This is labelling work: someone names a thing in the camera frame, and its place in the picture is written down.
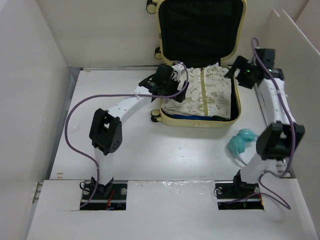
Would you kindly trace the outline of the cream printed zip jacket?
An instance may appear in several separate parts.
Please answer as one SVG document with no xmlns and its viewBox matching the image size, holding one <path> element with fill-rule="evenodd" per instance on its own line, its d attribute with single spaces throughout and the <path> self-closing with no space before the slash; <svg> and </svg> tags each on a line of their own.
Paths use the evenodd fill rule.
<svg viewBox="0 0 320 240">
<path fill-rule="evenodd" d="M 189 68 L 185 100 L 163 99 L 161 109 L 168 115 L 220 116 L 231 119 L 232 80 L 228 68 L 218 63 L 205 68 Z"/>
</svg>

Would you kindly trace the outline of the yellow suitcase with black lining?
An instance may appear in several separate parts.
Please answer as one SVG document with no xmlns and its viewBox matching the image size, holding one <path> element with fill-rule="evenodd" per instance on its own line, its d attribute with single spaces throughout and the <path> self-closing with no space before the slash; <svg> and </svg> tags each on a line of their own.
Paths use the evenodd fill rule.
<svg viewBox="0 0 320 240">
<path fill-rule="evenodd" d="M 245 0 L 148 0 L 146 11 L 158 24 L 155 58 L 201 71 L 224 66 L 236 53 L 246 10 Z"/>
</svg>

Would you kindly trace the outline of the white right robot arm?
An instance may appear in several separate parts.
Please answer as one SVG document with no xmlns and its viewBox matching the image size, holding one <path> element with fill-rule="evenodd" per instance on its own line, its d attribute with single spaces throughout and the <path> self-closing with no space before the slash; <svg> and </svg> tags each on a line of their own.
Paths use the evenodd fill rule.
<svg viewBox="0 0 320 240">
<path fill-rule="evenodd" d="M 305 134 L 305 127 L 297 124 L 291 114 L 284 90 L 283 72 L 274 67 L 275 50 L 254 47 L 253 54 L 253 61 L 237 57 L 226 76 L 230 77 L 239 69 L 242 81 L 257 84 L 266 110 L 267 127 L 260 135 L 249 129 L 241 129 L 229 140 L 229 151 L 238 159 L 247 143 L 255 143 L 256 151 L 252 159 L 236 173 L 232 183 L 223 190 L 230 199 L 247 199 L 257 195 L 265 174 L 280 177 L 276 172 L 277 161 L 288 159 L 284 170 L 287 173 Z"/>
</svg>

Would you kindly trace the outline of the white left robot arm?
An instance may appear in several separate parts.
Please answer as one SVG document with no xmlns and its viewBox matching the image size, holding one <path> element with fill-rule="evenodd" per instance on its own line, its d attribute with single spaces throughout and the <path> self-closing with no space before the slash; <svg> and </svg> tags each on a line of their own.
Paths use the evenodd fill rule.
<svg viewBox="0 0 320 240">
<path fill-rule="evenodd" d="M 143 79 L 132 94 L 115 106 L 97 109 L 93 115 L 89 138 L 94 148 L 99 175 L 91 179 L 94 192 L 100 198 L 107 198 L 113 185 L 113 158 L 123 141 L 122 128 L 125 122 L 142 107 L 157 98 L 172 99 L 181 103 L 189 86 L 189 76 L 182 62 L 174 65 L 161 64 L 156 72 Z"/>
</svg>

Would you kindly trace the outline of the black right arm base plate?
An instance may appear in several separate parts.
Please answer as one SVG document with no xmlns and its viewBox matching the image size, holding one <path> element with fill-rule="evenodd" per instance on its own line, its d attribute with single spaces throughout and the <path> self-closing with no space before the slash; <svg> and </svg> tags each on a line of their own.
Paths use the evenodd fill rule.
<svg viewBox="0 0 320 240">
<path fill-rule="evenodd" d="M 235 186 L 232 181 L 216 181 L 214 184 L 219 210 L 264 210 L 257 183 Z"/>
</svg>

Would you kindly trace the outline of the royal blue printed shirt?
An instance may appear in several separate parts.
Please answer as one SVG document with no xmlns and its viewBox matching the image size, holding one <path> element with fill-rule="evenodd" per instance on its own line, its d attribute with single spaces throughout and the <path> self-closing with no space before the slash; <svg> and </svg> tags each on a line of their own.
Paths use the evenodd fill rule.
<svg viewBox="0 0 320 240">
<path fill-rule="evenodd" d="M 212 121 L 213 118 L 210 116 L 197 116 L 197 115 L 179 115 L 179 114 L 168 114 L 168 117 L 172 119 L 181 119 L 181 120 L 192 120 L 192 121 Z"/>
</svg>

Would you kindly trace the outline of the teal and white headphones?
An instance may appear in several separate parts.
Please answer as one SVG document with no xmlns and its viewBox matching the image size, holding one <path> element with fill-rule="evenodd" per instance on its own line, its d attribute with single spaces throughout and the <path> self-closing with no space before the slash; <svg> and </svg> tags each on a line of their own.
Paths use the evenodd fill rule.
<svg viewBox="0 0 320 240">
<path fill-rule="evenodd" d="M 227 146 L 231 154 L 246 166 L 247 163 L 242 159 L 241 154 L 245 152 L 246 144 L 253 143 L 257 139 L 258 136 L 251 129 L 243 128 L 229 140 Z"/>
</svg>

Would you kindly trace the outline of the turquoise shirt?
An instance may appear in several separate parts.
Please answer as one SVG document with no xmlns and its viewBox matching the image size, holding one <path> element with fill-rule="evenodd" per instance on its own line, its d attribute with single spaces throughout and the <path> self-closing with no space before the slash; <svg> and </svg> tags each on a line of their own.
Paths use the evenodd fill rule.
<svg viewBox="0 0 320 240">
<path fill-rule="evenodd" d="M 229 118 L 221 117 L 218 115 L 213 116 L 212 120 L 217 121 L 217 122 L 230 122 L 231 121 L 231 119 L 229 119 Z"/>
</svg>

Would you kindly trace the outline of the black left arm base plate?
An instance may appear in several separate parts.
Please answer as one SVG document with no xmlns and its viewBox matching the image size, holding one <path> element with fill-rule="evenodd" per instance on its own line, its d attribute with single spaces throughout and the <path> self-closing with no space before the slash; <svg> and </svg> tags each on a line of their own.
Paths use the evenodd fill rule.
<svg viewBox="0 0 320 240">
<path fill-rule="evenodd" d="M 107 195 L 104 196 L 96 190 L 94 196 L 89 201 L 92 195 L 94 185 L 90 182 L 82 181 L 79 184 L 82 191 L 80 207 L 81 211 L 125 211 L 127 206 L 128 181 L 116 180 L 113 182 Z"/>
</svg>

